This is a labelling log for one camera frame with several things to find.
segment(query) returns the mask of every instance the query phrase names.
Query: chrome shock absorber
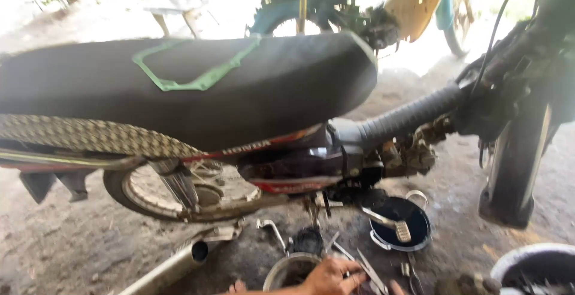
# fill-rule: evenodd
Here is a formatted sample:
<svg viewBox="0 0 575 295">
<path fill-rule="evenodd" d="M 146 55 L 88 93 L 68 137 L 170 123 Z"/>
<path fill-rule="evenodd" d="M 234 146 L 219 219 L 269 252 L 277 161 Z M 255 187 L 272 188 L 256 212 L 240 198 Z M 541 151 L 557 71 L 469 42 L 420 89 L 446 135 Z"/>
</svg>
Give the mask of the chrome shock absorber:
<svg viewBox="0 0 575 295">
<path fill-rule="evenodd" d="M 199 212 L 199 199 L 192 181 L 192 174 L 179 159 L 150 161 L 150 165 L 184 209 Z"/>
</svg>

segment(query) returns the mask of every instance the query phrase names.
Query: black motorcycle seat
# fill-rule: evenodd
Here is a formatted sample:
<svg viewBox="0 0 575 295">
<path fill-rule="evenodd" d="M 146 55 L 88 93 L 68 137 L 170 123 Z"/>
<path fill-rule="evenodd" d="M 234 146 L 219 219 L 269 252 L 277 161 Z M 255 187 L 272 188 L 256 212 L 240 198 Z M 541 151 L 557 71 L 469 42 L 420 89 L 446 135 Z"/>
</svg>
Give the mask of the black motorcycle seat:
<svg viewBox="0 0 575 295">
<path fill-rule="evenodd" d="M 261 38 L 205 91 L 162 91 L 132 61 L 170 38 L 90 42 L 2 60 L 0 114 L 111 121 L 154 130 L 200 151 L 290 134 L 359 106 L 377 82 L 373 53 L 351 33 Z M 188 83 L 255 38 L 189 40 L 149 55 L 159 78 Z"/>
</svg>

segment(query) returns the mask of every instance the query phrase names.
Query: motorcycle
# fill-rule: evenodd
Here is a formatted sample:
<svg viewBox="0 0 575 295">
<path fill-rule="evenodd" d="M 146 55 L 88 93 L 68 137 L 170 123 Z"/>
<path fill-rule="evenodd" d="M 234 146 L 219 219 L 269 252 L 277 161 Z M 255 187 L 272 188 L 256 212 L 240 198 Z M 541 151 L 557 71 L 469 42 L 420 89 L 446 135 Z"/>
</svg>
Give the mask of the motorcycle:
<svg viewBox="0 0 575 295">
<path fill-rule="evenodd" d="M 296 23 L 297 33 L 314 24 L 321 32 L 338 30 L 358 34 L 377 51 L 401 40 L 416 41 L 427 28 L 433 13 L 438 29 L 445 34 L 451 52 L 463 57 L 469 49 L 464 42 L 474 22 L 469 0 L 387 0 L 360 13 L 355 0 L 343 0 L 335 9 L 320 13 L 327 0 L 262 0 L 254 15 L 254 24 L 246 26 L 246 34 L 282 35 L 278 29 Z"/>
<path fill-rule="evenodd" d="M 317 220 L 321 193 L 328 213 L 341 202 L 407 241 L 404 221 L 371 211 L 387 198 L 374 185 L 426 174 L 432 145 L 475 134 L 496 142 L 479 214 L 525 228 L 541 156 L 573 120 L 572 1 L 538 0 L 535 17 L 454 82 L 361 122 L 337 117 L 370 95 L 377 58 L 350 32 L 90 42 L 10 56 L 0 65 L 1 166 L 20 170 L 37 202 L 56 179 L 81 195 L 85 176 L 103 169 L 118 203 L 187 223 L 293 202 Z M 189 167 L 202 159 L 235 166 L 257 188 L 229 196 L 194 185 Z"/>
</svg>

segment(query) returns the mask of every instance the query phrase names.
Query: foot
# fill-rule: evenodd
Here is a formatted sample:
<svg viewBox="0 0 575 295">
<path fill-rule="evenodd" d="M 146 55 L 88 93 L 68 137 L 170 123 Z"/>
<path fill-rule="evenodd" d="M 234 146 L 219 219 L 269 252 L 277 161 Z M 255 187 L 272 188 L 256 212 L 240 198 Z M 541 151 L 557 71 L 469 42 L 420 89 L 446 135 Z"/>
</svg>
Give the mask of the foot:
<svg viewBox="0 0 575 295">
<path fill-rule="evenodd" d="M 246 284 L 238 279 L 234 284 L 229 285 L 229 291 L 226 294 L 245 293 L 246 291 L 248 291 Z"/>
</svg>

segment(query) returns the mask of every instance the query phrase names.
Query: green gasket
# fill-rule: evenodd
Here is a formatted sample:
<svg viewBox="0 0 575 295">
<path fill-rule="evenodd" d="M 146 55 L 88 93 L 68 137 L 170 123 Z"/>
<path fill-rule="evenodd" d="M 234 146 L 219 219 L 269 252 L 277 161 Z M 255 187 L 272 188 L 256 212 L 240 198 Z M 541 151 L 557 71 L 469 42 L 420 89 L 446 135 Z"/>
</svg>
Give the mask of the green gasket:
<svg viewBox="0 0 575 295">
<path fill-rule="evenodd" d="M 146 58 L 147 56 L 153 55 L 163 50 L 171 49 L 176 45 L 179 45 L 180 43 L 190 41 L 191 41 L 190 39 L 183 39 L 183 40 L 170 40 L 168 42 L 164 42 L 159 46 L 144 49 L 139 53 L 136 53 L 132 57 L 132 61 L 136 65 L 140 66 L 140 68 L 148 75 L 148 77 L 154 82 L 154 84 L 164 92 L 186 91 L 186 90 L 205 91 L 208 88 L 212 87 L 214 84 L 216 84 L 220 79 L 224 78 L 232 69 L 240 67 L 241 60 L 259 46 L 259 43 L 260 41 L 262 41 L 262 38 L 255 37 L 255 41 L 251 45 L 249 45 L 246 49 L 240 51 L 239 53 L 236 53 L 236 55 L 233 56 L 227 63 L 222 63 L 219 66 L 213 67 L 209 71 L 206 71 L 205 73 L 201 74 L 198 78 L 186 84 L 177 84 L 173 80 L 158 78 L 154 74 L 154 72 L 151 71 L 145 65 L 144 58 Z"/>
</svg>

